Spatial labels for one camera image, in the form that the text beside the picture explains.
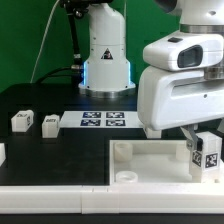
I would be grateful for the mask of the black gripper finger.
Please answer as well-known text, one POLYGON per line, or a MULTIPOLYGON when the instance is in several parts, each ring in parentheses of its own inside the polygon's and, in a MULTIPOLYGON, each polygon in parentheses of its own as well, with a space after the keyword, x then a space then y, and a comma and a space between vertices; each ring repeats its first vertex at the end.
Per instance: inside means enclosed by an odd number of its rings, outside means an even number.
POLYGON ((191 152, 201 152, 203 150, 203 140, 196 135, 197 128, 197 125, 186 125, 181 127, 181 131, 186 137, 186 146, 191 152))

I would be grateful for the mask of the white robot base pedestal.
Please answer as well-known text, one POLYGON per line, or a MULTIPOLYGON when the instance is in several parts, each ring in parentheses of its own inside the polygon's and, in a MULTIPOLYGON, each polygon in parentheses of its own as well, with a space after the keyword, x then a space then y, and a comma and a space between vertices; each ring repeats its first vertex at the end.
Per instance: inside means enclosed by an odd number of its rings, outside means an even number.
POLYGON ((117 98, 135 91, 126 58, 126 24, 107 3, 89 7, 90 55, 84 62, 81 94, 117 98))

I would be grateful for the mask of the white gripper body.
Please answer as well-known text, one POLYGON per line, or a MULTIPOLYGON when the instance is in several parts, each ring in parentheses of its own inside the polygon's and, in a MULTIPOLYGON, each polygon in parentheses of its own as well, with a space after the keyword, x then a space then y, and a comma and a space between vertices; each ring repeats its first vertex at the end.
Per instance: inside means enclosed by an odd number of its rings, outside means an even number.
POLYGON ((203 70, 149 66, 140 77, 137 112, 143 125, 156 131, 223 118, 224 80, 205 80, 203 70))

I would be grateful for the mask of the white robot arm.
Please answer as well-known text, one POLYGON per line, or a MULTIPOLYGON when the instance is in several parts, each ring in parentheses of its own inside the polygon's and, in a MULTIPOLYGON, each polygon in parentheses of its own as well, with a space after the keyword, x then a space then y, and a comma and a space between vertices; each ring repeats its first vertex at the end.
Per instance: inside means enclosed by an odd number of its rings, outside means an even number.
POLYGON ((206 154, 212 137, 201 122, 224 118, 224 0, 155 0, 180 17, 179 29, 143 50, 137 112, 149 138, 179 127, 188 147, 206 154))

